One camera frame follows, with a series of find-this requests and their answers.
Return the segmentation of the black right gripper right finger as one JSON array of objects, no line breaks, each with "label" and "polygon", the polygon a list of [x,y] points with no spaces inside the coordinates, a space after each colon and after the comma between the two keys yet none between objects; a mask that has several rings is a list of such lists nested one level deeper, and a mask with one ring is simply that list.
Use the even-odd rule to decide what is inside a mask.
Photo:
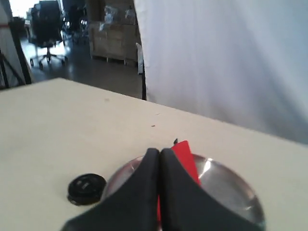
[{"label": "black right gripper right finger", "polygon": [[197,161],[197,183],[171,149],[159,157],[159,199],[164,231],[257,231],[259,202],[251,187],[226,166]]}]

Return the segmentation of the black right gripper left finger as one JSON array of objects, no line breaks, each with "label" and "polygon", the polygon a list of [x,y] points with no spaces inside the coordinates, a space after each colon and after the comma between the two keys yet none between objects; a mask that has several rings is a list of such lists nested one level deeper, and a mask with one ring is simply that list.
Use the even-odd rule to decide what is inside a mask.
[{"label": "black right gripper left finger", "polygon": [[149,148],[125,183],[94,208],[67,221],[64,231],[156,231],[159,151]]}]

